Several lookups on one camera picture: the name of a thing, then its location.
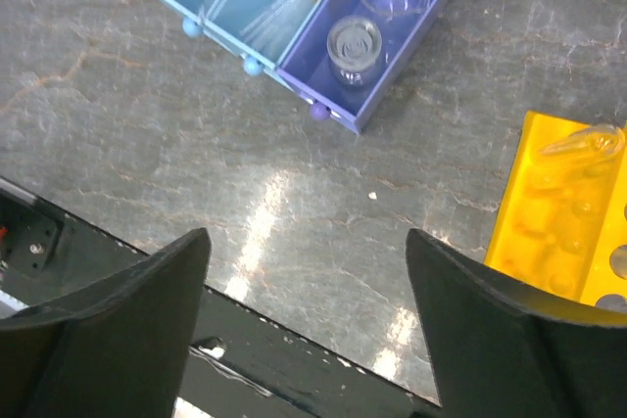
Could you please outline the clear glass test tube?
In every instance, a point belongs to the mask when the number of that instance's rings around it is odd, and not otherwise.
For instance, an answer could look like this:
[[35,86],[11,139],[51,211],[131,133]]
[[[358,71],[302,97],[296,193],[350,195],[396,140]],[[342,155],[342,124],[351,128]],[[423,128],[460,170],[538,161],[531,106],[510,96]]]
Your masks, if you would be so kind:
[[625,132],[621,128],[611,124],[597,124],[544,146],[539,154],[543,157],[605,159],[621,151],[625,142]]

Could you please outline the small clear glass vial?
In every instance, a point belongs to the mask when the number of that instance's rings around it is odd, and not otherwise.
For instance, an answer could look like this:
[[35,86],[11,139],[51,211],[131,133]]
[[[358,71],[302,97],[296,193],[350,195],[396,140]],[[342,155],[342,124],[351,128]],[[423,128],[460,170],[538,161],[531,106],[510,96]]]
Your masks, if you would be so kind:
[[347,16],[329,30],[329,67],[345,86],[366,87],[383,67],[383,38],[377,24],[363,16]]

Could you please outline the blue three-compartment drawer box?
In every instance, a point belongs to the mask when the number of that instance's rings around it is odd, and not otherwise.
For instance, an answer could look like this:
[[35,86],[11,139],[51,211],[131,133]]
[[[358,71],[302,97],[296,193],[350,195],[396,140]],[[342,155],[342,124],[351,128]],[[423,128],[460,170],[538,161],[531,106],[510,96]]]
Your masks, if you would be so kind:
[[[334,119],[360,132],[400,71],[416,51],[449,0],[430,0],[421,15],[386,20],[361,0],[318,0],[277,61],[252,49],[240,31],[273,0],[161,0],[176,11],[192,37],[206,35],[242,60],[251,76],[266,74],[305,100],[313,117]],[[383,38],[383,67],[366,87],[341,84],[330,70],[326,40],[330,28],[347,16],[363,16],[377,24]]]

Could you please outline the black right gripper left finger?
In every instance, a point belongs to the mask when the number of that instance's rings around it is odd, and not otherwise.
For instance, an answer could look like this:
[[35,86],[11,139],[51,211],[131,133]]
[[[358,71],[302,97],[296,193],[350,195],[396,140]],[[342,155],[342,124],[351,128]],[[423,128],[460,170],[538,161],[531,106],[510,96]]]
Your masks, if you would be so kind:
[[170,417],[211,240],[194,229],[122,271],[1,321],[4,417]]

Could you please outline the yellow test tube rack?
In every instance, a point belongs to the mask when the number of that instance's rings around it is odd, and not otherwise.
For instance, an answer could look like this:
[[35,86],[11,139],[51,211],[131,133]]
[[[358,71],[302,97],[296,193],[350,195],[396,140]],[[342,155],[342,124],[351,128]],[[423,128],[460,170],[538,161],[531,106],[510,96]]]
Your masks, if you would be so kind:
[[543,157],[592,126],[531,111],[486,265],[558,297],[626,310],[626,142],[611,158]]

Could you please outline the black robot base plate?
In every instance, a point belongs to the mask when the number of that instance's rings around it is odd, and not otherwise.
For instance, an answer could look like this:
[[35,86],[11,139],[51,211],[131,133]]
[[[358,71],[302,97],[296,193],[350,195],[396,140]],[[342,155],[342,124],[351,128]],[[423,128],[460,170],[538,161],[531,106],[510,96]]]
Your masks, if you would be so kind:
[[[1,321],[152,254],[1,183]],[[441,408],[205,283],[170,417],[438,417]]]

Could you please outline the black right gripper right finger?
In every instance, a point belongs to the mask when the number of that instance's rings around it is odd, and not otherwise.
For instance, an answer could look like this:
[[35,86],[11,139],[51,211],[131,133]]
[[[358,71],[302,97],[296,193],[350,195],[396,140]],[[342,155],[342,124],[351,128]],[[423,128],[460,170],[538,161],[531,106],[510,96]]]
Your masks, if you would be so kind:
[[625,416],[625,314],[531,287],[420,229],[406,260],[444,416]]

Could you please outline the clear plastic dropper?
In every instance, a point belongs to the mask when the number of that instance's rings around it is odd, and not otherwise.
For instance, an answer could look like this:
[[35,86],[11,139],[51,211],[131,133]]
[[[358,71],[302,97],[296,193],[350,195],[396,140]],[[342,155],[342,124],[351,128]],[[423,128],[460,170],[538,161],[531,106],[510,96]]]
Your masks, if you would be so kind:
[[277,61],[318,0],[273,0],[241,31],[242,40]]

